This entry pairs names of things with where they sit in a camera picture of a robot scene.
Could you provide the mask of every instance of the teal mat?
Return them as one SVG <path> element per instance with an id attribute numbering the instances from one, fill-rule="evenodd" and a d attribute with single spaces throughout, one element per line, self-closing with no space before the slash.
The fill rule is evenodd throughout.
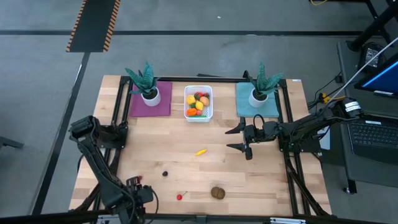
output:
<path id="1" fill-rule="evenodd" d="M 253 117 L 260 114 L 265 118 L 278 118 L 278 108 L 276 107 L 275 93 L 268 95 L 269 99 L 264 106 L 254 108 L 249 104 L 249 94 L 253 89 L 253 84 L 244 82 L 236 84 L 236 111 L 238 116 Z"/>

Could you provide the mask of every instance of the laptop keyboard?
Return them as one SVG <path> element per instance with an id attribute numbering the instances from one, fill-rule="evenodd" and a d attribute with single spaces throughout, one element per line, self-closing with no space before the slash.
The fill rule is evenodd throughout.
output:
<path id="1" fill-rule="evenodd" d="M 393 125 L 350 123 L 353 144 L 398 149 L 398 128 Z"/>

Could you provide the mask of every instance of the green plant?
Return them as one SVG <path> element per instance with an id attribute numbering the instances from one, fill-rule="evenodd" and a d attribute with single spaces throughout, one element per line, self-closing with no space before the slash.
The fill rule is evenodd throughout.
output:
<path id="1" fill-rule="evenodd" d="M 246 78 L 254 85 L 255 94 L 257 96 L 268 95 L 275 92 L 277 90 L 277 84 L 283 75 L 281 72 L 267 78 L 266 69 L 262 62 L 260 63 L 259 74 L 256 81 L 253 80 L 253 77 L 251 77 L 247 71 L 245 71 L 245 74 Z"/>
<path id="2" fill-rule="evenodd" d="M 134 73 L 131 69 L 125 68 L 127 74 L 132 79 L 132 82 L 137 86 L 138 90 L 131 90 L 131 94 L 143 94 L 149 95 L 152 91 L 156 89 L 156 81 L 159 78 L 154 77 L 154 66 L 149 65 L 148 62 L 145 64 L 144 74 L 138 70 L 138 75 Z"/>

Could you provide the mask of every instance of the wooden table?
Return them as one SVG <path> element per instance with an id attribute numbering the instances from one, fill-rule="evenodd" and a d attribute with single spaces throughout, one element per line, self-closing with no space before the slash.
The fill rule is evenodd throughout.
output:
<path id="1" fill-rule="evenodd" d="M 120 76 L 104 76 L 94 111 L 101 124 L 110 124 Z M 184 87 L 210 85 L 213 89 L 213 118 L 209 123 L 188 123 L 183 116 Z M 287 80 L 294 119 L 308 115 L 302 83 Z M 287 121 L 283 94 L 280 92 L 284 121 Z M 126 179 L 142 175 L 142 183 L 151 185 L 159 196 L 159 213 L 209 215 L 283 215 L 291 216 L 290 197 L 283 155 L 278 142 L 251 144 L 253 159 L 226 147 L 241 143 L 241 134 L 224 134 L 239 123 L 236 115 L 235 83 L 173 82 L 171 116 L 128 118 L 129 133 L 118 169 L 118 177 Z M 207 153 L 194 153 L 207 149 Z M 318 160 L 302 153 L 306 185 L 327 212 L 328 196 Z M 163 171 L 169 175 L 163 177 Z M 97 181 L 82 160 L 70 208 L 79 206 Z M 226 197 L 218 200 L 210 195 L 214 186 L 222 187 Z M 301 197 L 296 187 L 302 212 Z M 181 201 L 177 194 L 185 194 Z M 155 201 L 145 204 L 147 212 L 155 212 Z"/>

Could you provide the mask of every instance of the brown kiwi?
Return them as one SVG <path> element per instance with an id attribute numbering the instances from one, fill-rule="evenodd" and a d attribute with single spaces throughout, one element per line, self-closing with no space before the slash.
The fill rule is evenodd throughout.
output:
<path id="1" fill-rule="evenodd" d="M 225 190 L 220 187 L 213 187 L 211 189 L 211 196 L 217 199 L 223 199 L 225 197 Z"/>

